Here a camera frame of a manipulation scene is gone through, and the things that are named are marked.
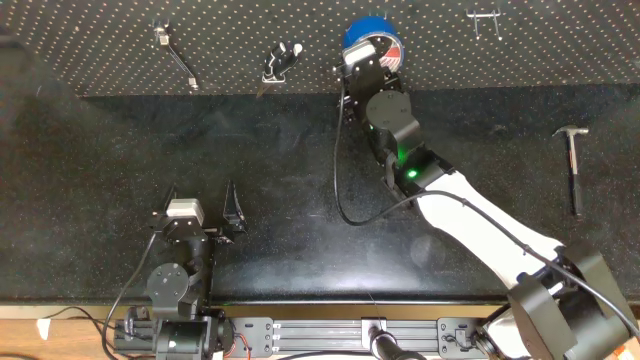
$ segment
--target hammer head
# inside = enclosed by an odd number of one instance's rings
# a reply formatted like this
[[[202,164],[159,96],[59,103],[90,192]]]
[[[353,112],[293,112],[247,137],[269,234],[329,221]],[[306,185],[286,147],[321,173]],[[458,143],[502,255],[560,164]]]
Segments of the hammer head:
[[[566,132],[567,136],[569,137],[573,137],[575,135],[586,135],[589,133],[589,129],[587,128],[579,128],[575,125],[567,125],[567,126],[563,126],[560,129],[556,130],[555,133],[553,133],[553,135],[555,134],[559,134],[561,132]]]

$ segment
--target black tabletop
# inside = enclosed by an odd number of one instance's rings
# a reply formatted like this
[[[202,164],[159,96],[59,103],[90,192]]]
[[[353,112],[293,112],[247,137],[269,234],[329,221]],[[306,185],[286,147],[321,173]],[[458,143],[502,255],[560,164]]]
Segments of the black tabletop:
[[[640,104],[637,86],[412,93],[427,143],[507,213],[565,244],[597,247],[629,300],[640,300]],[[493,302],[506,289],[466,248],[411,209],[366,227],[333,203],[337,95],[112,97],[30,95],[0,127],[0,301],[108,303],[150,236],[173,182],[222,220],[234,180],[249,232],[216,248],[216,303]],[[585,219],[570,214],[564,137],[576,139]],[[339,156],[347,213],[393,203],[360,129]],[[158,243],[127,294],[169,261]]]

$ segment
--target hammer handle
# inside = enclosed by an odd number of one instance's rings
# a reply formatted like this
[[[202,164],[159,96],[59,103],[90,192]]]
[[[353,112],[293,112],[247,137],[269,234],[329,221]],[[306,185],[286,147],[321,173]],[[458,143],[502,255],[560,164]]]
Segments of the hammer handle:
[[[571,174],[571,195],[573,198],[573,213],[575,216],[582,216],[582,188],[580,187],[580,177],[578,174]]]

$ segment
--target hammer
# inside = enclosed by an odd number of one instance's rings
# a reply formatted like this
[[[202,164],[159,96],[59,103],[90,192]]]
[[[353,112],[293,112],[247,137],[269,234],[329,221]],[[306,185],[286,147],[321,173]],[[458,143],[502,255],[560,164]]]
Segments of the hammer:
[[[571,195],[573,199],[573,213],[581,217],[582,216],[582,196],[580,195],[580,182],[578,181],[578,159],[576,156],[576,146],[573,141],[573,137],[577,134],[586,135],[589,133],[587,128],[579,128],[575,125],[567,125],[558,129],[553,135],[558,133],[567,133],[569,139],[569,164],[571,166]]]

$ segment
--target pegboard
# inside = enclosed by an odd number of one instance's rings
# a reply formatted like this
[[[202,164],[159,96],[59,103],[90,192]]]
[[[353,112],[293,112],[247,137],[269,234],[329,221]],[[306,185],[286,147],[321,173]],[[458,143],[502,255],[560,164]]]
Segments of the pegboard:
[[[2,23],[80,96],[189,94],[186,75],[155,43],[172,41],[200,80],[195,94],[257,91],[277,41],[303,56],[272,92],[338,91],[331,68],[361,16],[386,16],[404,42],[400,73],[412,90],[640,82],[637,1],[498,0],[13,0]],[[467,11],[500,10],[491,19]]]

